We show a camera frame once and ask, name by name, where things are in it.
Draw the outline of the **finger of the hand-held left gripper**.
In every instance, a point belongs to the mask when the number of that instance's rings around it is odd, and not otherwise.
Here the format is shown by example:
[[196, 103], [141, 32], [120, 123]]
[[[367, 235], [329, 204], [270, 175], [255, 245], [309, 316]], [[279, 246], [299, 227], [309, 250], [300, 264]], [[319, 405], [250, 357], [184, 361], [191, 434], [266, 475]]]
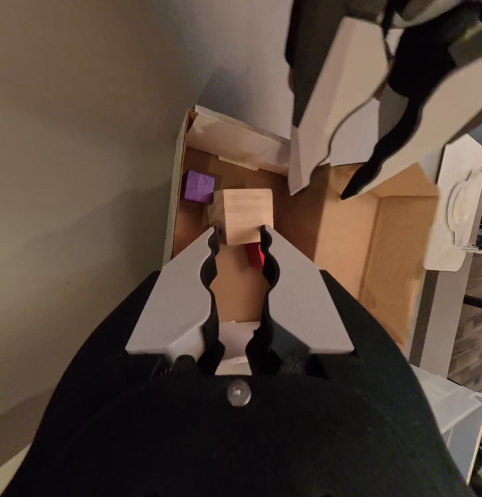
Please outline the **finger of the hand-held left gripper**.
[[387, 68], [387, 1], [294, 1], [285, 58], [293, 93], [290, 195], [309, 186], [339, 126], [373, 96]]
[[440, 83], [418, 108], [411, 105], [400, 123], [377, 143], [371, 158], [356, 170], [341, 200], [367, 192], [444, 146], [482, 109], [482, 57]]

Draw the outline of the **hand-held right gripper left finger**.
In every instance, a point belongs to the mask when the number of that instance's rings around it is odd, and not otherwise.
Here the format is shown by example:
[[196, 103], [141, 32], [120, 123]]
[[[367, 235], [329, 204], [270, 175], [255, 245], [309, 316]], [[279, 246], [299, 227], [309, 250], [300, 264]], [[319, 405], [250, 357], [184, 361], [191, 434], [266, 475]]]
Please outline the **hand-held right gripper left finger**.
[[161, 270], [125, 350], [159, 354], [172, 365], [191, 356], [203, 374], [214, 375], [225, 346], [211, 284], [217, 277], [219, 230], [208, 228]]

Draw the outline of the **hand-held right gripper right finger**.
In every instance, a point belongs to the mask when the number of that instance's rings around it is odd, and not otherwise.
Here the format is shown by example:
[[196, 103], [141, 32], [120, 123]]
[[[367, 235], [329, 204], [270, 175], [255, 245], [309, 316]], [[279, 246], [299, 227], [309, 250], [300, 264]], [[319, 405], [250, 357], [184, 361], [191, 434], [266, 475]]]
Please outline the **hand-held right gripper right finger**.
[[245, 348], [251, 374], [276, 375], [286, 359], [353, 352], [319, 268], [269, 225], [260, 227], [260, 247], [269, 289]]

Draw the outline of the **red cube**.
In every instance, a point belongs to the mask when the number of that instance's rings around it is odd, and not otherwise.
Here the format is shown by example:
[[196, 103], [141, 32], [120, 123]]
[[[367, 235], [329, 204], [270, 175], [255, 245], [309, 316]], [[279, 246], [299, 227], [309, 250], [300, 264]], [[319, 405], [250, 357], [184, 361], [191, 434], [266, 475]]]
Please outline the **red cube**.
[[258, 271], [263, 271], [265, 256], [261, 250], [261, 243], [245, 244], [244, 248], [250, 266]]

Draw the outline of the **white cardboard box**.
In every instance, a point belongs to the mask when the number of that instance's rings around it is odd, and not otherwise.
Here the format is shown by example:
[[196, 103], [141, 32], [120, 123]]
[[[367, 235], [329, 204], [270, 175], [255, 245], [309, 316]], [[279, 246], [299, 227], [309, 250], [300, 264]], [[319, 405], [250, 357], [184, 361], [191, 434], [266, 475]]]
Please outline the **white cardboard box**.
[[[348, 200], [340, 196], [358, 165], [319, 166], [310, 185], [291, 196], [288, 140], [200, 106], [190, 110], [201, 117], [188, 126], [186, 147], [232, 161], [247, 174], [262, 169], [261, 188], [273, 193], [275, 230], [329, 272], [404, 352], [438, 202], [438, 189], [421, 166]], [[227, 173], [225, 180], [211, 167], [202, 173], [215, 177], [214, 191], [260, 188], [246, 173]]]

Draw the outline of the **large plain wooden cube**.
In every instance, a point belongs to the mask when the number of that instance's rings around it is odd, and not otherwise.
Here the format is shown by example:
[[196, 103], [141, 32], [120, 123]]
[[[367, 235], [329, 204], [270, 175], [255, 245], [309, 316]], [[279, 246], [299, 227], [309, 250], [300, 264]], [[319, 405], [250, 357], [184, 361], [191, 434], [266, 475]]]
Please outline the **large plain wooden cube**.
[[215, 191], [207, 207], [208, 223], [219, 231], [223, 245], [237, 246], [261, 241], [260, 228], [273, 226], [273, 193], [268, 188]]

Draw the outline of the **purple cube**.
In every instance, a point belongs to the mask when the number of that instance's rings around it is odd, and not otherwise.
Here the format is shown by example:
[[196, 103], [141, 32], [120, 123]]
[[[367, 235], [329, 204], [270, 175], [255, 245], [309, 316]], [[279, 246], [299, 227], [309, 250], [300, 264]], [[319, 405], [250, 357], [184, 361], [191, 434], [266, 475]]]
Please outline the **purple cube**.
[[210, 205], [213, 202], [214, 190], [215, 177], [188, 170], [182, 176], [180, 199]]

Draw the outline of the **clear plastic storage bin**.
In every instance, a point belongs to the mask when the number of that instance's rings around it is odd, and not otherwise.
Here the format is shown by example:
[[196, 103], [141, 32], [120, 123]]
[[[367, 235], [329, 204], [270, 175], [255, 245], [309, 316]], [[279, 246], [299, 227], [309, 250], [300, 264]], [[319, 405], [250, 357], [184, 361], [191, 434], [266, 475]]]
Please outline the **clear plastic storage bin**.
[[447, 449], [466, 483], [482, 437], [482, 393], [411, 366], [431, 406]]

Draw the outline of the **round white mount disc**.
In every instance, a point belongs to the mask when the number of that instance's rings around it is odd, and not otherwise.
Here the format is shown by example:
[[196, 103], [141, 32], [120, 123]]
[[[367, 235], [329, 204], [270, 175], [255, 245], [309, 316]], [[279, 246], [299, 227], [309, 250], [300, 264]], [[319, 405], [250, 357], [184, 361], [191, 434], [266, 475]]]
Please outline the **round white mount disc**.
[[482, 169], [472, 170], [468, 178], [452, 189], [447, 205], [447, 222], [454, 235], [455, 244], [470, 234], [482, 189]]

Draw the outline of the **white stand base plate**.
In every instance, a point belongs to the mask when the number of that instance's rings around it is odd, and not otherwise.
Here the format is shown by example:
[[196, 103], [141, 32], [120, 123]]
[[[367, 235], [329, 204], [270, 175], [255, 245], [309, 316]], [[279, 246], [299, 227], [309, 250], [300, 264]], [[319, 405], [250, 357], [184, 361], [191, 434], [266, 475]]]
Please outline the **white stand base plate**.
[[458, 182], [467, 179], [471, 171], [475, 169], [482, 169], [481, 144], [470, 135], [464, 134], [446, 145], [437, 177], [439, 190], [437, 210], [423, 262], [426, 270], [454, 272], [458, 271], [464, 262], [466, 256], [464, 248], [470, 244], [476, 215], [469, 236], [460, 239], [464, 242], [463, 244], [456, 245], [454, 235], [448, 226], [446, 211], [453, 187]]

